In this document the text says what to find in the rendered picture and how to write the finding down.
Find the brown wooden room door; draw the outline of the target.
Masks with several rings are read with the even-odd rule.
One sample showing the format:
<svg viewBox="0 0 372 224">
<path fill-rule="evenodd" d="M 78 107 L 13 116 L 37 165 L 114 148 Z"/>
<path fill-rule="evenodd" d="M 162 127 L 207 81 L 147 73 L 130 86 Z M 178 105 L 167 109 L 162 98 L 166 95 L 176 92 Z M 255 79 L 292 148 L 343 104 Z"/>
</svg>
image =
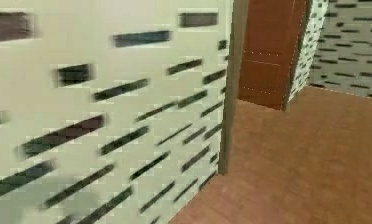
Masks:
<svg viewBox="0 0 372 224">
<path fill-rule="evenodd" d="M 249 0 L 238 98 L 282 110 L 307 0 Z"/>
</svg>

